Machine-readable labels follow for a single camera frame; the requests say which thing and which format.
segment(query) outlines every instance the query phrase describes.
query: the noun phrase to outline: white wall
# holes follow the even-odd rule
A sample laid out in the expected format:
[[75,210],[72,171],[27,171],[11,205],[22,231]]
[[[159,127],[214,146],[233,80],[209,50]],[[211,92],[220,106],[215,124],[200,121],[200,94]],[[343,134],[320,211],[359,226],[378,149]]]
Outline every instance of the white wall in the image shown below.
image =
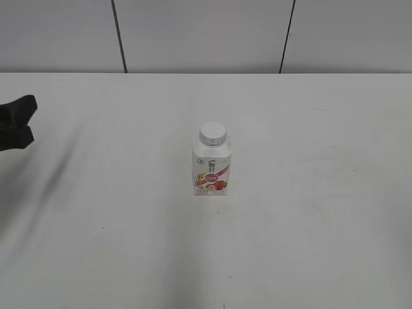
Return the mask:
[[282,72],[412,72],[411,13],[410,0],[297,0]]
[[277,73],[292,0],[116,0],[130,72]]
[[0,4],[0,71],[122,72],[110,0]]
[[[129,72],[277,73],[293,0],[115,0]],[[296,0],[282,73],[412,72],[410,0]],[[122,72],[111,0],[0,6],[0,71]]]

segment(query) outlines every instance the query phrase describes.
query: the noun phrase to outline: bottle label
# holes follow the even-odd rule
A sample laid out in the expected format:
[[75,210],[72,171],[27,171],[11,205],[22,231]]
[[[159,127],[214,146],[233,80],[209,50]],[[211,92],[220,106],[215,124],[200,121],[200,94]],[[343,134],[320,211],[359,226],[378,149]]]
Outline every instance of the bottle label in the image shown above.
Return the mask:
[[229,184],[230,156],[202,157],[193,153],[192,178],[195,195],[226,195]]

